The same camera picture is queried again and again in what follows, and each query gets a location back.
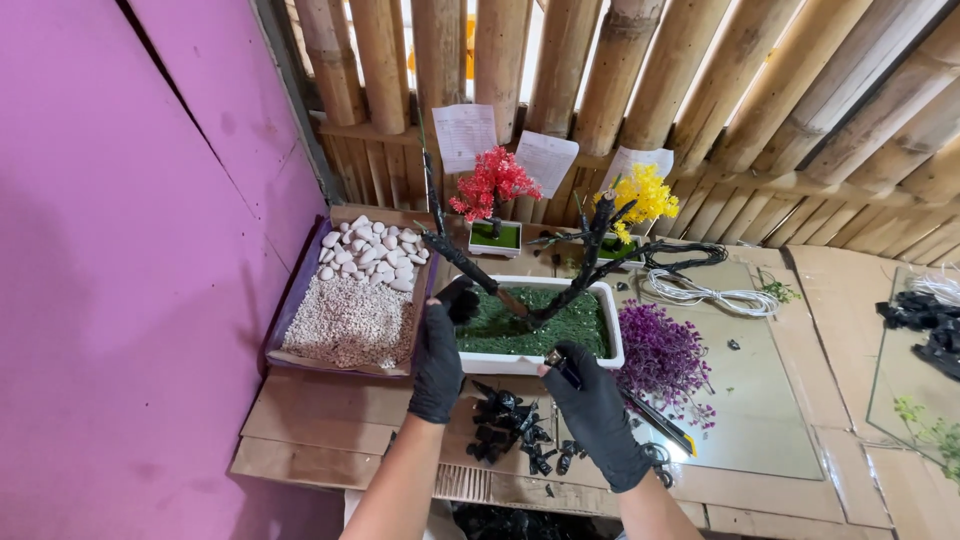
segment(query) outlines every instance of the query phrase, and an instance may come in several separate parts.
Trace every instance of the forearm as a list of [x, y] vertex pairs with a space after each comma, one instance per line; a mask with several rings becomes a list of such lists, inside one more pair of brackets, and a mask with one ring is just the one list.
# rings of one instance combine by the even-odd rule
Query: forearm
[[617, 501], [630, 540], [703, 540], [653, 470]]
[[443, 425], [407, 414], [394, 446], [380, 463], [340, 537], [420, 540], [426, 528], [443, 436]]

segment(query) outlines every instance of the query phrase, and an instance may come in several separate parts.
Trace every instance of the paper sheet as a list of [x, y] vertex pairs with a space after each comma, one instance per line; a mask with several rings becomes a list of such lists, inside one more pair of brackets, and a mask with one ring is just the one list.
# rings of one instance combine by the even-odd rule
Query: paper sheet
[[493, 107], [490, 105], [451, 105], [433, 109], [444, 172], [472, 171], [476, 155], [496, 146]]
[[670, 173], [670, 169], [673, 168], [673, 150], [666, 150], [664, 148], [650, 151], [631, 150], [622, 146], [617, 148], [616, 155], [613, 156], [613, 162], [610, 164], [610, 169], [607, 170], [607, 176], [604, 177], [603, 184], [600, 185], [600, 190], [604, 191], [610, 187], [616, 175], [629, 175], [634, 163], [642, 163], [644, 165], [655, 164], [657, 166], [657, 174], [666, 178], [666, 175]]
[[580, 145], [572, 140], [524, 131], [516, 147], [516, 163], [542, 186], [543, 197], [551, 199], [578, 152]]

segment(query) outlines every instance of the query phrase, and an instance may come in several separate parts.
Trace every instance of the white gravel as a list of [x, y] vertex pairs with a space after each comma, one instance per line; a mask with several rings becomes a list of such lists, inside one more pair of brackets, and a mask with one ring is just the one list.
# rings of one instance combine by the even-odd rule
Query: white gravel
[[331, 361], [342, 368], [396, 367], [411, 354], [413, 294], [353, 277], [314, 276], [283, 338], [288, 353]]

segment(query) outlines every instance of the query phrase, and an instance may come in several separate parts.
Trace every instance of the lighter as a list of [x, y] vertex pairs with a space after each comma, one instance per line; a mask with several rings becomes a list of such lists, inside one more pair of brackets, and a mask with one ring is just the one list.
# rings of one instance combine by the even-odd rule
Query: lighter
[[584, 380], [580, 377], [577, 364], [567, 361], [567, 358], [554, 349], [543, 359], [543, 363], [560, 372], [571, 386], [580, 390], [584, 387]]

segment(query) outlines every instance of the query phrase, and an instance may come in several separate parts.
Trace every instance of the white wire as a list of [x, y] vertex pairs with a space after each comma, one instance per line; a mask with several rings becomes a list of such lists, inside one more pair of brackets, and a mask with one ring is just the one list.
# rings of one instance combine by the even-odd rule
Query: white wire
[[[686, 288], [679, 288], [667, 281], [680, 282]], [[765, 292], [708, 289], [661, 268], [650, 270], [647, 273], [647, 282], [663, 298], [674, 301], [677, 306], [695, 306], [704, 300], [712, 300], [730, 311], [751, 317], [773, 315], [780, 309], [780, 302]]]
[[960, 306], [960, 283], [945, 273], [926, 273], [907, 280], [910, 290], [932, 294], [945, 306]]

